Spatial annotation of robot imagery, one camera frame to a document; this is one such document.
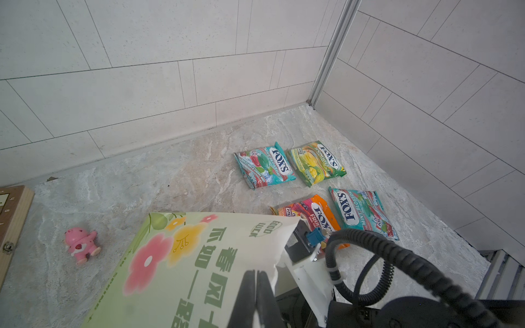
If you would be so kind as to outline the teal mint candy bag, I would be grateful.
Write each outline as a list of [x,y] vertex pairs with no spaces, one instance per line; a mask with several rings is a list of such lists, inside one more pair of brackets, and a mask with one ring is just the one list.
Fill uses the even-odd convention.
[[297,179],[279,143],[234,154],[247,185],[259,189]]

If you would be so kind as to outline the white paper bag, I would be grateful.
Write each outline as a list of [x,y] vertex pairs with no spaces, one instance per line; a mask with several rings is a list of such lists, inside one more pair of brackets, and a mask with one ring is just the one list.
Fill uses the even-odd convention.
[[153,215],[116,266],[85,327],[227,327],[246,271],[277,267],[301,219],[242,213]]

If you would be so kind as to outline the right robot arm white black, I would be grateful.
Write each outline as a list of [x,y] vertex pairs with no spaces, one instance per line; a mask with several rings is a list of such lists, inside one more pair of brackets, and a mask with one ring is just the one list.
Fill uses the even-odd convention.
[[[429,260],[471,295],[476,294],[489,269],[488,261],[453,231],[446,231],[443,237],[435,236],[428,243],[405,239],[401,244],[411,246],[418,255]],[[365,262],[371,257],[372,254],[369,251],[357,246],[347,247],[337,252],[339,270],[343,273],[348,287],[354,287]],[[330,302],[332,300],[344,302],[345,299],[339,295],[331,283],[325,269],[324,258],[320,257],[316,261],[311,261],[304,257],[299,262],[293,262],[288,252],[285,251],[278,268],[280,273],[286,272],[289,275],[290,281],[285,283],[283,279],[278,279],[276,295],[281,297],[288,290],[298,288],[310,306],[315,326],[326,327],[329,320]],[[375,307],[380,308],[394,299],[406,296],[428,299],[432,297],[424,287],[401,270],[396,269],[389,291]]]

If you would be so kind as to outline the orange candy bag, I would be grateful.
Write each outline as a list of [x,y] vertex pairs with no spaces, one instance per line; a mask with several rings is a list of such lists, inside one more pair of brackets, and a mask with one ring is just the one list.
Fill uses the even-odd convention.
[[311,198],[288,205],[271,207],[271,210],[274,215],[300,217],[306,223],[309,232],[314,232],[317,228],[320,229],[320,233],[324,237],[324,240],[320,242],[322,251],[325,251],[329,237],[334,232],[343,229],[328,203],[320,195],[314,195]]

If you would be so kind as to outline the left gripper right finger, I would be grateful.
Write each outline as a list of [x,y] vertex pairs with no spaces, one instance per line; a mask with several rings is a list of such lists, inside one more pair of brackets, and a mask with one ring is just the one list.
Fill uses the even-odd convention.
[[256,311],[260,327],[284,328],[278,303],[274,296],[272,285],[265,271],[258,271],[256,277]]

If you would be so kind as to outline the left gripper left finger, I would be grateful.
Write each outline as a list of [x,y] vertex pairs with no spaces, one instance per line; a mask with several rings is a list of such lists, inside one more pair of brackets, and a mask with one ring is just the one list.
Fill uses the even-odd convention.
[[252,328],[256,310],[256,273],[246,271],[227,328]]

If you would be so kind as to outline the yellow green candy bag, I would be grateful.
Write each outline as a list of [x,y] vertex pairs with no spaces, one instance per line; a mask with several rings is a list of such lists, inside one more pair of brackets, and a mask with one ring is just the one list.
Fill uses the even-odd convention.
[[347,174],[340,161],[319,140],[289,149],[287,156],[299,177],[308,187]]

